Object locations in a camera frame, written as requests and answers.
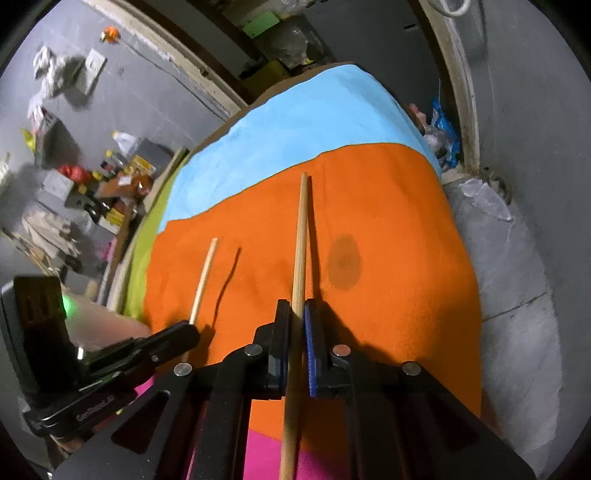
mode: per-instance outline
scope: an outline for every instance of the blue cloth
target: blue cloth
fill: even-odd
[[[196,153],[173,184],[158,232],[323,152],[382,142],[416,150],[441,175],[419,131],[376,79],[355,65],[325,70],[250,111]]]

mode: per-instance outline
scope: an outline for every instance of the wooden dowel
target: wooden dowel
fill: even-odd
[[[209,250],[203,262],[203,268],[201,269],[201,277],[199,278],[199,284],[197,285],[197,292],[195,293],[195,300],[193,300],[193,308],[191,309],[191,316],[189,317],[189,323],[195,325],[197,321],[197,315],[199,314],[199,308],[201,307],[201,300],[203,298],[203,292],[205,291],[205,283],[209,276],[209,270],[212,267],[213,254],[216,252],[217,238],[212,238],[212,242],[209,244]],[[189,352],[183,354],[183,362],[186,362],[189,358]]]
[[[303,173],[300,181],[300,205],[297,216],[295,239],[294,282],[291,292],[291,342],[285,391],[283,417],[283,441],[281,444],[280,480],[293,480],[296,475],[298,421],[300,413],[302,337],[304,317],[304,294],[306,281],[306,247],[308,220],[308,175]]]

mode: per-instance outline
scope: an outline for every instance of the gray floor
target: gray floor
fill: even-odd
[[[483,388],[503,437],[542,473],[554,439],[562,368],[558,325],[544,266],[518,206],[505,222],[444,186],[476,271],[484,319],[480,342]]]

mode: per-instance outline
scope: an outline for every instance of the blue gripper pad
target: blue gripper pad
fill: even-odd
[[[308,388],[310,389],[310,396],[314,398],[316,396],[316,362],[314,361],[312,318],[308,302],[304,305],[304,328],[306,330],[306,349],[308,352]]]

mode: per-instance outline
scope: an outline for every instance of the metal screw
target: metal screw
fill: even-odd
[[[416,364],[415,362],[406,362],[402,366],[402,371],[411,377],[416,377],[421,373],[421,365]]]
[[[244,347],[244,353],[248,356],[257,356],[262,353],[262,347],[257,343],[251,343],[250,345],[246,345],[246,347]]]
[[[191,373],[191,370],[193,370],[193,367],[191,366],[191,364],[188,364],[187,362],[180,362],[179,364],[176,364],[173,368],[173,372],[177,377],[185,377],[186,375]]]
[[[333,347],[333,353],[336,356],[347,356],[351,353],[351,348],[341,343],[340,345],[335,345]]]

